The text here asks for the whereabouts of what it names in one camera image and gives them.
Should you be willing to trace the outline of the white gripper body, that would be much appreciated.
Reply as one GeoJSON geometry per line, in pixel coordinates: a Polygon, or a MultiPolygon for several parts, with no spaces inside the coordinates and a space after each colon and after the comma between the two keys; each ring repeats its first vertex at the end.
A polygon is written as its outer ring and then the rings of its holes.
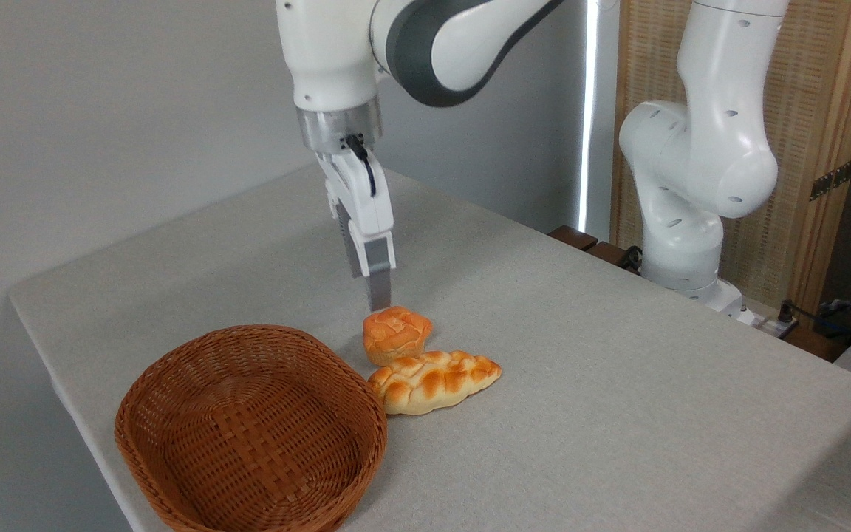
{"type": "Polygon", "coordinates": [[[363,239],[392,232],[393,212],[385,173],[371,149],[358,157],[351,149],[316,154],[327,176],[329,199],[342,202],[363,239]]]}

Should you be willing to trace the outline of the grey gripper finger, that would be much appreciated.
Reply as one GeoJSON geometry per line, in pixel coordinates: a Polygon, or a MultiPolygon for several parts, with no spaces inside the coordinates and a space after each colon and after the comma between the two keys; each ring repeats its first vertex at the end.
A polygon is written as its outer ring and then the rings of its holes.
{"type": "Polygon", "coordinates": [[[363,240],[354,222],[350,222],[350,233],[366,283],[369,310],[384,310],[392,305],[391,272],[396,266],[392,233],[363,240]]]}
{"type": "Polygon", "coordinates": [[[335,218],[338,220],[338,226],[340,226],[342,240],[344,241],[346,259],[348,260],[352,277],[362,277],[363,273],[359,262],[357,247],[355,247],[354,239],[352,239],[352,234],[350,233],[351,219],[342,202],[335,203],[335,218]]]}

